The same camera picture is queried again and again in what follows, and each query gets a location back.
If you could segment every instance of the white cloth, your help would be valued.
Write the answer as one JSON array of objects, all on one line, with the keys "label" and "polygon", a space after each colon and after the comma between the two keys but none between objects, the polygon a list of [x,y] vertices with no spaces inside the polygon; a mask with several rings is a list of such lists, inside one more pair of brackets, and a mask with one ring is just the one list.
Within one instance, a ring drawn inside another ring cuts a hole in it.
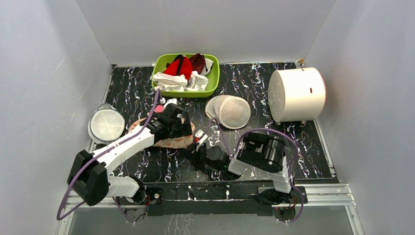
[{"label": "white cloth", "polygon": [[187,86],[187,80],[184,75],[171,76],[162,72],[158,72],[153,76],[153,81],[157,82],[155,89],[161,91],[178,91],[183,92]]},{"label": "white cloth", "polygon": [[200,75],[206,76],[210,73],[210,71],[212,70],[213,64],[214,62],[212,60],[209,60],[207,58],[205,58],[205,67],[203,68],[202,72],[200,73]]},{"label": "white cloth", "polygon": [[184,90],[191,92],[204,92],[208,82],[207,77],[199,75],[197,71],[192,71],[192,74],[190,75],[190,84]]}]

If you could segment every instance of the white cylindrical container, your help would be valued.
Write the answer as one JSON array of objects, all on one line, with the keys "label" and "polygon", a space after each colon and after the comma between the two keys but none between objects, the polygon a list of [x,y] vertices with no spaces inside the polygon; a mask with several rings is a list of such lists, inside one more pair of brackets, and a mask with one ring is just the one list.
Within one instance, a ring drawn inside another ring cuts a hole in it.
[{"label": "white cylindrical container", "polygon": [[315,68],[277,70],[268,86],[268,102],[276,122],[314,120],[325,104],[323,77]]}]

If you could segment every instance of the wire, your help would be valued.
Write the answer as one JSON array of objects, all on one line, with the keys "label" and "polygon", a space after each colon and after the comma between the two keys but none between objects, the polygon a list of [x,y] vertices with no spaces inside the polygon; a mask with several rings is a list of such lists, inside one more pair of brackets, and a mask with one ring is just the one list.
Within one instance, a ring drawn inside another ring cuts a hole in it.
[{"label": "wire", "polygon": [[291,200],[290,200],[290,204],[288,205],[288,207],[287,208],[290,208],[291,207]]},{"label": "wire", "polygon": [[114,203],[116,204],[116,206],[119,208],[119,210],[121,211],[121,213],[124,215],[124,217],[131,223],[135,223],[134,219],[132,219],[131,217],[129,217],[127,215],[127,213],[125,212],[125,210],[123,210],[123,208],[121,208],[120,204],[116,201],[115,197],[112,197],[114,200]]},{"label": "wire", "polygon": [[143,213],[143,214],[139,215],[134,222],[137,222],[137,220],[140,219],[140,217],[142,217],[143,215],[146,215],[146,213]]},{"label": "wire", "polygon": [[226,148],[226,152],[227,152],[228,156],[230,157],[230,156],[231,156],[231,149],[229,148],[229,145],[228,145],[228,143],[226,142],[225,136],[223,135],[222,128],[220,127],[220,124],[219,124],[219,122],[218,122],[218,120],[217,120],[216,118],[212,117],[212,119],[210,119],[210,120],[209,120],[209,123],[207,124],[207,127],[206,127],[205,132],[202,134],[202,136],[200,136],[200,137],[199,137],[199,139],[201,140],[201,139],[202,139],[202,137],[206,135],[206,132],[208,131],[209,127],[212,125],[212,122],[213,122],[213,121],[215,121],[215,124],[216,124],[216,126],[218,127],[218,129],[219,129],[219,133],[220,133],[220,134],[221,134],[221,136],[222,136],[222,139],[223,139],[223,144],[224,144],[224,146],[225,146],[225,148]]},{"label": "wire", "polygon": [[[125,139],[125,140],[123,140],[123,141],[121,141],[118,145],[121,145],[121,144],[123,144],[123,143],[125,143],[125,142],[127,142],[127,141],[129,141],[129,140],[131,140],[131,139],[133,139],[133,138],[135,138],[135,137],[137,137],[138,135],[140,135],[142,132],[143,132],[143,130],[145,129],[145,127],[147,126],[147,124],[148,124],[148,122],[150,122],[150,119],[151,119],[151,116],[153,115],[153,112],[154,112],[154,109],[156,108],[156,106],[157,106],[157,102],[158,102],[158,99],[159,99],[159,96],[161,96],[160,95],[160,89],[157,89],[156,90],[156,97],[154,98],[154,102],[153,102],[153,107],[151,107],[151,110],[150,110],[150,113],[149,113],[149,115],[148,115],[148,118],[147,118],[147,120],[145,121],[145,123],[144,123],[144,125],[143,125],[143,127],[136,133],[136,134],[134,134],[134,135],[132,135],[131,137],[129,137],[129,138],[127,138],[127,139]],[[73,187],[73,185],[75,184],[75,182],[76,182],[76,180],[79,178],[79,176],[82,174],[82,172],[84,172],[84,170],[89,166],[89,165],[91,165],[95,160],[97,160],[97,159],[99,159],[100,157],[102,157],[102,156],[104,156],[105,154],[107,154],[107,153],[109,153],[109,152],[111,152],[113,149],[115,149],[115,147],[114,146],[112,146],[112,147],[109,147],[108,149],[106,149],[106,150],[104,150],[103,152],[101,152],[100,154],[97,154],[95,157],[93,157],[91,160],[89,160],[83,167],[81,167],[81,169],[79,169],[79,171],[75,174],[75,176],[73,177],[73,179],[71,180],[71,182],[69,183],[69,185],[68,185],[68,188],[67,188],[67,190],[66,190],[66,192],[65,192],[65,194],[64,194],[64,196],[63,196],[63,198],[62,198],[62,201],[61,201],[61,204],[59,205],[59,209],[58,209],[58,212],[57,212],[57,214],[56,214],[56,219],[57,220],[62,220],[62,219],[64,219],[65,217],[67,217],[68,215],[70,215],[74,210],[76,210],[78,207],[80,207],[81,205],[83,205],[84,203],[85,203],[85,201],[83,201],[83,202],[81,202],[81,203],[79,203],[78,205],[76,205],[75,207],[73,207],[72,209],[70,209],[69,210],[69,212],[67,212],[66,214],[64,214],[64,215],[62,215],[61,216],[61,213],[62,213],[62,210],[63,210],[63,208],[65,207],[65,203],[66,203],[66,201],[68,200],[68,197],[69,197],[69,192],[70,192],[70,190],[72,189],[72,187]]]},{"label": "wire", "polygon": [[[242,139],[245,138],[248,135],[248,133],[254,132],[254,131],[269,131],[269,132],[273,132],[274,134],[277,134],[277,135],[279,135],[281,137],[284,137],[288,141],[288,143],[292,144],[295,147],[295,150],[297,150],[297,151],[293,151],[293,154],[294,154],[293,158],[287,162],[288,175],[291,176],[291,168],[292,168],[291,167],[291,163],[294,163],[295,160],[298,158],[298,156],[299,156],[299,154],[298,154],[299,148],[298,148],[297,144],[295,143],[295,141],[292,138],[290,138],[290,137],[288,137],[288,135],[286,135],[286,134],[284,134],[284,133],[282,133],[280,131],[274,130],[274,129],[269,129],[269,128],[254,128],[254,129],[251,129],[251,130],[246,131],[244,134],[241,135],[241,137],[239,137],[239,140],[238,140],[238,142],[236,144],[236,149],[235,149],[235,153],[234,153],[234,156],[233,157],[235,157],[236,156],[236,153],[239,151],[239,146],[240,146],[240,144],[242,142]],[[299,190],[297,187],[294,186],[293,180],[288,180],[288,181],[290,182],[290,186],[295,191],[297,191],[298,193],[300,193],[300,198],[301,198],[301,208],[300,208],[300,211],[299,211],[299,213],[292,220],[290,220],[290,223],[291,223],[291,222],[296,221],[300,217],[300,215],[302,213],[302,210],[304,208],[304,197],[302,196],[301,190]]]},{"label": "wire", "polygon": [[292,208],[296,207],[296,205],[297,205],[297,198],[296,198],[296,197],[294,197],[294,205],[293,205],[293,207],[292,207]]},{"label": "wire", "polygon": [[148,205],[150,205],[150,196],[148,196],[148,203],[147,205],[144,203],[145,212],[148,213]]}]

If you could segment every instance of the round mesh lid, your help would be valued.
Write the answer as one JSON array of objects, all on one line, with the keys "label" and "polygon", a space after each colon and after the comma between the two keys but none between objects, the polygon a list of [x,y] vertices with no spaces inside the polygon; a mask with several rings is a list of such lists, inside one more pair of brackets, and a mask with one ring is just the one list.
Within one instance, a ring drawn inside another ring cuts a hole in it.
[{"label": "round mesh lid", "polygon": [[244,127],[251,117],[251,108],[246,100],[231,96],[219,95],[206,104],[206,116],[216,118],[218,122],[229,129]]},{"label": "round mesh lid", "polygon": [[210,99],[207,102],[206,107],[205,107],[206,116],[209,119],[212,119],[212,118],[218,119],[218,116],[216,115],[216,111],[219,110],[219,106],[228,97],[232,97],[232,96],[223,94],[223,95],[215,96],[212,99]]},{"label": "round mesh lid", "polygon": [[125,121],[122,115],[113,109],[101,109],[90,120],[90,131],[99,141],[117,140],[124,131]]}]

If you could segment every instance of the glass panel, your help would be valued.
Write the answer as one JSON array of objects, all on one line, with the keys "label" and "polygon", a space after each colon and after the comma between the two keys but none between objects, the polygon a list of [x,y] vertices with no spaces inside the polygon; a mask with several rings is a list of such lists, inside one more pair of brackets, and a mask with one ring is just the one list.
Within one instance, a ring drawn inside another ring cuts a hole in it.
[{"label": "glass panel", "polygon": [[179,214],[146,217],[133,227],[126,224],[118,208],[79,208],[69,231],[71,235],[207,235],[281,234],[352,235],[344,206],[304,207],[301,217],[289,224],[274,217],[255,214]]}]

